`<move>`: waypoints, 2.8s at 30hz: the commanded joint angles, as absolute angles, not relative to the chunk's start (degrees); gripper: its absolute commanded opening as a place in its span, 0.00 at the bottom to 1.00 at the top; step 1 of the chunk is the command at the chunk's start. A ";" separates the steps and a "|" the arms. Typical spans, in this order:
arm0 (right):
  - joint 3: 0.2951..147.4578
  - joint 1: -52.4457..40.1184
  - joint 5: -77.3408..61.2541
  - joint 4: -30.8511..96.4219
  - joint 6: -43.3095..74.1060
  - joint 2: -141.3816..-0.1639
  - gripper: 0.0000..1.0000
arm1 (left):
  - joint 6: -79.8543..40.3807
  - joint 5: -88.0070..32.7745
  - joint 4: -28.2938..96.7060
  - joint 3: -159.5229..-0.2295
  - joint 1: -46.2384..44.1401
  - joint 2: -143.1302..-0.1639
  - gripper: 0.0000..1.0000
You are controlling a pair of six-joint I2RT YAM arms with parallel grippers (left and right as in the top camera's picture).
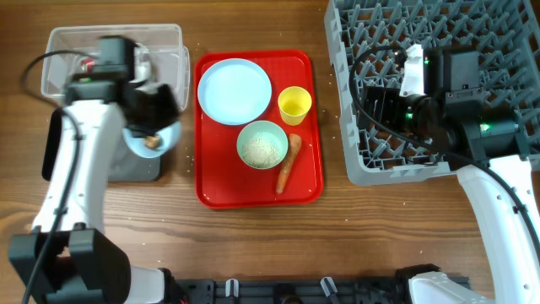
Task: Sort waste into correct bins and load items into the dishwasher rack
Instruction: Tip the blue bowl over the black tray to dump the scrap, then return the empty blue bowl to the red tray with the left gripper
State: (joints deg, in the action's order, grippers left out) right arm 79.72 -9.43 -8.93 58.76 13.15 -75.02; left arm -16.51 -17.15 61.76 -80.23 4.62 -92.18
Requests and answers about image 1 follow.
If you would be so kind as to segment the brown food scrap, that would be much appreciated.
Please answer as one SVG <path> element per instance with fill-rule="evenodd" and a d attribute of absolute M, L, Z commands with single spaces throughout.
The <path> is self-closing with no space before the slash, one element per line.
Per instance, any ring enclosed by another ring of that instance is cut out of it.
<path fill-rule="evenodd" d="M 146 136 L 143 139 L 143 145 L 152 150 L 158 149 L 162 144 L 162 139 L 158 134 Z"/>

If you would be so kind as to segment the light blue bowl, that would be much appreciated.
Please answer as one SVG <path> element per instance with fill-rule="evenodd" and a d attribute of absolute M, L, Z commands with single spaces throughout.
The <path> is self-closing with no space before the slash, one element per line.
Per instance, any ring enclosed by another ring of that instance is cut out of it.
<path fill-rule="evenodd" d="M 135 155 L 145 159 L 154 159 L 159 158 L 176 146 L 181 136 L 181 123 L 175 122 L 159 130 L 156 135 L 159 137 L 159 144 L 155 149 L 150 149 L 145 145 L 143 138 L 134 137 L 127 128 L 122 129 L 124 141 Z"/>

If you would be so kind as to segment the red snack wrapper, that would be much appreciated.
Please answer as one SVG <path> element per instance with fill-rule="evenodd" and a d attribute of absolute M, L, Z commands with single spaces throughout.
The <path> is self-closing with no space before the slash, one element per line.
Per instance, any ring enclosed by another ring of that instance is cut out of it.
<path fill-rule="evenodd" d="M 95 60 L 91 57 L 83 59 L 80 63 L 82 70 L 85 73 L 90 73 L 95 65 Z"/>

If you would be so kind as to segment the large light blue plate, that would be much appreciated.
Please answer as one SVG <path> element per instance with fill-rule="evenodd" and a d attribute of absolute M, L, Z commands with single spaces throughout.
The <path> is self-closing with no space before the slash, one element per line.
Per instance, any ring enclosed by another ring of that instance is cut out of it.
<path fill-rule="evenodd" d="M 272 84 L 256 63 L 242 58 L 216 62 L 197 86 L 203 112 L 224 125 L 242 125 L 256 120 L 272 99 Z"/>

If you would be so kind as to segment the yellow plastic cup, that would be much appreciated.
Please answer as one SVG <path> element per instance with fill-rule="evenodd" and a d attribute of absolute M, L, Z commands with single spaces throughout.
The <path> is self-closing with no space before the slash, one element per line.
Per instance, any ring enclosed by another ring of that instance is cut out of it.
<path fill-rule="evenodd" d="M 311 94 L 299 86 L 290 86 L 278 96 L 278 108 L 284 123 L 297 126 L 303 122 L 312 106 Z"/>

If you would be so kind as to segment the orange carrot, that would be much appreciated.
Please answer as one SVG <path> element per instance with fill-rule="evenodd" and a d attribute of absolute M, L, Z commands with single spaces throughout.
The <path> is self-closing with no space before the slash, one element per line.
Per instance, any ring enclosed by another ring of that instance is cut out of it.
<path fill-rule="evenodd" d="M 282 161 L 282 167 L 278 175 L 278 182 L 276 186 L 276 194 L 281 194 L 284 191 L 286 182 L 289 178 L 289 174 L 292 171 L 294 161 L 300 152 L 302 146 L 302 139 L 296 133 L 289 135 L 289 148 L 285 158 Z"/>

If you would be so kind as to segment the mint green bowl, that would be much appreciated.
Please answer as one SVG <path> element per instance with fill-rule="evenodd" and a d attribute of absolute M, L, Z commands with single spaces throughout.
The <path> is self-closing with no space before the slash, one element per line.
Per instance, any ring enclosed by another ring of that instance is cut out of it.
<path fill-rule="evenodd" d="M 255 121 L 240 131 L 236 148 L 240 159 L 246 165 L 267 170 L 284 160 L 289 149 L 289 140 L 278 124 Z"/>

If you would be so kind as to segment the white rice pile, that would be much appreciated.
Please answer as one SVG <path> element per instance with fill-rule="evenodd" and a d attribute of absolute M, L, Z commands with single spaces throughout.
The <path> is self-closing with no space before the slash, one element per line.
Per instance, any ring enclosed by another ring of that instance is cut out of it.
<path fill-rule="evenodd" d="M 273 167 L 277 165 L 281 157 L 278 146 L 260 134 L 248 139 L 241 152 L 243 161 L 257 169 Z"/>

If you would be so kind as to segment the white tissue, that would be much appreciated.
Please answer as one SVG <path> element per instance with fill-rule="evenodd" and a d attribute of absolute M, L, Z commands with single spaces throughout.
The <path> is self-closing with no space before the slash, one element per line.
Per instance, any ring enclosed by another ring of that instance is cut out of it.
<path fill-rule="evenodd" d="M 134 49 L 134 55 L 135 78 L 134 80 L 132 80 L 132 83 L 146 82 L 150 78 L 152 73 L 149 49 L 146 46 L 137 42 Z"/>

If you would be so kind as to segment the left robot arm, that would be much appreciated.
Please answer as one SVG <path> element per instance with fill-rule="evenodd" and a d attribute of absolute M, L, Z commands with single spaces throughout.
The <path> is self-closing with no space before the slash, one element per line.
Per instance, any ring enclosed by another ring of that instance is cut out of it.
<path fill-rule="evenodd" d="M 8 258 L 24 282 L 23 302 L 186 303 L 166 268 L 134 266 L 104 233 L 103 205 L 118 148 L 158 159 L 181 135 L 169 85 L 152 83 L 135 41 L 99 40 L 93 67 L 66 83 L 51 116 L 50 184 L 30 233 L 13 236 Z"/>

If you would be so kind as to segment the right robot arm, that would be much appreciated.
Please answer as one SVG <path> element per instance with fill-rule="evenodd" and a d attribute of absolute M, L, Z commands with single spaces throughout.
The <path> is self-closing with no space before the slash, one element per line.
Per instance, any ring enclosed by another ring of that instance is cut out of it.
<path fill-rule="evenodd" d="M 468 46 L 391 46 L 398 89 L 348 79 L 356 110 L 407 144 L 446 157 L 467 195 L 489 260 L 495 301 L 539 300 L 539 210 L 526 129 L 509 108 L 487 108 L 478 52 Z"/>

